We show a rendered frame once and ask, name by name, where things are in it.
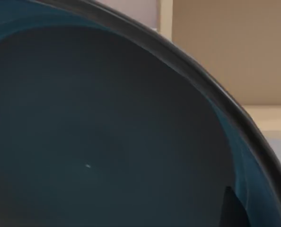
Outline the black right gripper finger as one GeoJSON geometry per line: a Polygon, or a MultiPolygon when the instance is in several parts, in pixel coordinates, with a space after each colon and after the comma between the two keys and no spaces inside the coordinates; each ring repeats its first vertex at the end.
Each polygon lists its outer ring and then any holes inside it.
{"type": "Polygon", "coordinates": [[[247,212],[231,187],[224,192],[222,227],[249,227],[247,212]]]}

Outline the dark blue bowl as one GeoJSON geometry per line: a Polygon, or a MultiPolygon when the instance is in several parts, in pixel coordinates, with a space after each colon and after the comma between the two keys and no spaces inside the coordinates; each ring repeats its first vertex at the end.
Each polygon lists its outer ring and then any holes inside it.
{"type": "Polygon", "coordinates": [[[281,164],[193,58],[94,0],[0,0],[0,227],[281,227],[281,164]]]}

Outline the wooden open shelf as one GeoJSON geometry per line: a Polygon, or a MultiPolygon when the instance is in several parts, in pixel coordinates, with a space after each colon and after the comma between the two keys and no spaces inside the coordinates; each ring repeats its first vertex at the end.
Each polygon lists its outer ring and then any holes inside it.
{"type": "Polygon", "coordinates": [[[281,136],[281,0],[158,0],[159,32],[281,136]]]}

